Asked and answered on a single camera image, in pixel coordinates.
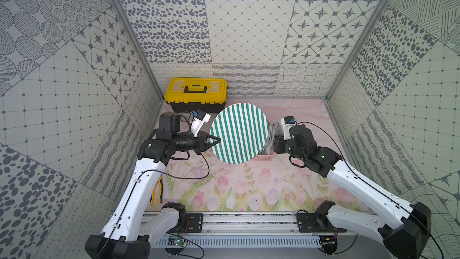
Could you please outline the grey wiping cloth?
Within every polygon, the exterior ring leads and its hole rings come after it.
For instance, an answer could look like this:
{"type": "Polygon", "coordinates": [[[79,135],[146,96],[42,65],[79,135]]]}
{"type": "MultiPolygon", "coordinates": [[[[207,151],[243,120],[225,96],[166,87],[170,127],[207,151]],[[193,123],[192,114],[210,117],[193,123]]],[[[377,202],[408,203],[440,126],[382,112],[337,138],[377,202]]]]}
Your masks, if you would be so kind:
{"type": "Polygon", "coordinates": [[[279,136],[283,137],[283,127],[281,126],[280,122],[273,121],[272,123],[270,123],[268,128],[267,141],[259,154],[270,155],[271,151],[274,151],[276,138],[279,136]]]}

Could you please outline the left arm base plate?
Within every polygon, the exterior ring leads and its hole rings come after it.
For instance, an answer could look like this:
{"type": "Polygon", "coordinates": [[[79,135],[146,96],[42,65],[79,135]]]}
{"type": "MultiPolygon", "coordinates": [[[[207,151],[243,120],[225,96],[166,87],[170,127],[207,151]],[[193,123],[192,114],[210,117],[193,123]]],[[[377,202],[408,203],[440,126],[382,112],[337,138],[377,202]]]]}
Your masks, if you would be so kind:
{"type": "Polygon", "coordinates": [[[203,213],[187,213],[179,216],[178,224],[170,233],[201,233],[204,220],[203,213]]]}

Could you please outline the green striped plate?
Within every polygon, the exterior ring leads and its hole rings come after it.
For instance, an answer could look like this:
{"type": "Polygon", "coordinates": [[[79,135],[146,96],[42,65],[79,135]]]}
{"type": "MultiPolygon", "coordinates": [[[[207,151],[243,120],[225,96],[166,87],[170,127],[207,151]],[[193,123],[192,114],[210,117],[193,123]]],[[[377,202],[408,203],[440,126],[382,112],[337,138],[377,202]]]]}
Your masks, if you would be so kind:
{"type": "Polygon", "coordinates": [[[223,109],[210,127],[210,134],[220,139],[212,151],[224,163],[246,163],[263,150],[268,130],[267,117],[259,107],[233,104],[223,109]]]}

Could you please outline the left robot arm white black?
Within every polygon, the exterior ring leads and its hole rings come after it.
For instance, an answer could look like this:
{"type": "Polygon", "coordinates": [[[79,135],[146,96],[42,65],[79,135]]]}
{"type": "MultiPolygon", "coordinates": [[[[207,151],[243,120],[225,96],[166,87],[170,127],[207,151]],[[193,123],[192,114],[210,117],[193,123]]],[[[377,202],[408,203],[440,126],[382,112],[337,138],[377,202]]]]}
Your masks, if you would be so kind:
{"type": "Polygon", "coordinates": [[[201,155],[220,143],[220,138],[201,131],[210,115],[202,110],[163,113],[159,126],[137,153],[129,184],[114,214],[100,235],[89,236],[85,251],[92,259],[146,259],[152,245],[167,232],[181,231],[186,225],[186,209],[180,203],[167,203],[146,225],[141,224],[152,191],[176,152],[194,151],[201,155]]]}

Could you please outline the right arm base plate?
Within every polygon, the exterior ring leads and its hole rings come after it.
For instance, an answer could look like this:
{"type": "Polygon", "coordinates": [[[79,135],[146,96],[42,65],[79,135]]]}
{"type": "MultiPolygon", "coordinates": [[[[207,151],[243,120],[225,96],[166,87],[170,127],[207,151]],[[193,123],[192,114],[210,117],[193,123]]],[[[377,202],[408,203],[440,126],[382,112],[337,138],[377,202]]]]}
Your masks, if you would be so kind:
{"type": "Polygon", "coordinates": [[[300,212],[295,214],[300,233],[346,233],[346,229],[334,227],[328,218],[316,213],[300,212]]]}

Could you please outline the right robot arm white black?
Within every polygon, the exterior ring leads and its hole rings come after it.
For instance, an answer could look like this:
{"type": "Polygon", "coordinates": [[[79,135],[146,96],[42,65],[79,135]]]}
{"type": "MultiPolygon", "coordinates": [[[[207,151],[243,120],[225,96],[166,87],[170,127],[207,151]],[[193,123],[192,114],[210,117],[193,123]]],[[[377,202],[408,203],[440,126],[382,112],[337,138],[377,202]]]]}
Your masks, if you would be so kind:
{"type": "Polygon", "coordinates": [[[288,116],[281,120],[283,135],[275,138],[275,152],[287,153],[289,162],[309,169],[350,192],[374,215],[324,201],[315,215],[337,229],[346,229],[381,243],[398,259],[418,259],[431,238],[431,210],[390,193],[328,147],[318,146],[304,123],[288,116]]]}

